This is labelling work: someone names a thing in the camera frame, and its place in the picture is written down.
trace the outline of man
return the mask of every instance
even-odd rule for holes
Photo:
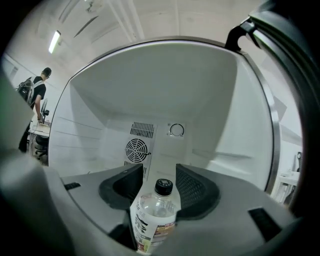
[[[34,87],[33,89],[33,97],[31,100],[31,109],[34,109],[35,106],[35,111],[37,114],[38,121],[42,119],[41,117],[41,112],[40,112],[40,101],[44,99],[45,93],[46,93],[46,86],[44,81],[46,81],[51,75],[51,68],[46,67],[40,76],[36,77],[30,77],[28,79],[33,78],[33,84],[35,85],[37,83],[37,86]],[[30,128],[30,123],[27,126],[19,144],[19,150],[21,152],[26,152],[27,151],[27,139],[28,139],[28,131]]]

